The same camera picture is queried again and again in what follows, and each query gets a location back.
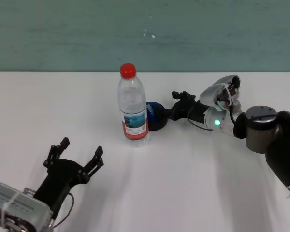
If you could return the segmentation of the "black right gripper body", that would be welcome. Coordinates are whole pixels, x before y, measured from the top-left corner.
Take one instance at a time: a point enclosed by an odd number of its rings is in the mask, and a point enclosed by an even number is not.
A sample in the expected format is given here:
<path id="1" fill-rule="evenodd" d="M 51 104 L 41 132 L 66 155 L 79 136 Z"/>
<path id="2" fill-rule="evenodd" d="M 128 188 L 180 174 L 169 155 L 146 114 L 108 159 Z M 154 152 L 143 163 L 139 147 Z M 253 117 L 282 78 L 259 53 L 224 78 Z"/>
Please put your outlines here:
<path id="1" fill-rule="evenodd" d="M 208 107 L 201 104 L 200 101 L 185 102 L 179 100 L 171 109 L 174 111 L 174 121 L 187 119 L 190 124 L 207 129 L 205 125 L 205 113 Z"/>

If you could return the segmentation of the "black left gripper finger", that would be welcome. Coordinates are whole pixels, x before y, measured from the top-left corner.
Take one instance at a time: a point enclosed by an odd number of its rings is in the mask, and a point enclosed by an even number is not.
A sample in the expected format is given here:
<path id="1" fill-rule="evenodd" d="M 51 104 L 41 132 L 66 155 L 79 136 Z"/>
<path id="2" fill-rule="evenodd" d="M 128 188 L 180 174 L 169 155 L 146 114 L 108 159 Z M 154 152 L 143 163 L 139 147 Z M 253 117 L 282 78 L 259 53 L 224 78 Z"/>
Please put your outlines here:
<path id="1" fill-rule="evenodd" d="M 103 148 L 98 146 L 92 159 L 79 170 L 79 183 L 87 184 L 90 178 L 104 165 L 103 159 Z"/>
<path id="2" fill-rule="evenodd" d="M 61 154 L 67 149 L 69 145 L 70 140 L 67 137 L 64 137 L 59 145 L 51 145 L 48 157 L 43 163 L 44 167 L 49 168 L 55 163 L 56 160 L 60 159 Z"/>

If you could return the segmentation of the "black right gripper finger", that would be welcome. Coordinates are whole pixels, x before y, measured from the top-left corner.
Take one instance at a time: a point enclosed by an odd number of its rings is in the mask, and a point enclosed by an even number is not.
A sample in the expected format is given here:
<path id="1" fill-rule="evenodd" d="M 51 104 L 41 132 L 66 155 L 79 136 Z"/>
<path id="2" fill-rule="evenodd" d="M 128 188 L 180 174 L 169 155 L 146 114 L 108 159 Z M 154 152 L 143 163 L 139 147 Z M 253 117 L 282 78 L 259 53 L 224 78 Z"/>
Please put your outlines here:
<path id="1" fill-rule="evenodd" d="M 187 93 L 186 91 L 183 91 L 183 92 L 173 91 L 172 98 L 176 99 L 176 100 L 184 101 L 184 102 L 195 102 L 196 96 L 191 95 L 191 94 Z"/>
<path id="2" fill-rule="evenodd" d="M 173 109 L 159 109 L 159 116 L 160 119 L 170 119 L 170 120 L 174 120 L 174 111 Z"/>

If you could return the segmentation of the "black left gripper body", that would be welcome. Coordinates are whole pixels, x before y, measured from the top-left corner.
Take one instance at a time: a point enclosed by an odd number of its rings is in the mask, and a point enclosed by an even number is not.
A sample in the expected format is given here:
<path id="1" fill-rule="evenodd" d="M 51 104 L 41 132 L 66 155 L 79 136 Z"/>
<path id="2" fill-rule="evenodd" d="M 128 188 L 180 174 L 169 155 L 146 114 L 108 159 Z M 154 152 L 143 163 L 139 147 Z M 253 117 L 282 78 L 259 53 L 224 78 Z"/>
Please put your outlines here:
<path id="1" fill-rule="evenodd" d="M 52 218 L 56 218 L 70 190 L 89 182 L 90 165 L 81 166 L 68 159 L 46 160 L 43 165 L 47 168 L 47 177 L 33 197 L 48 205 Z"/>

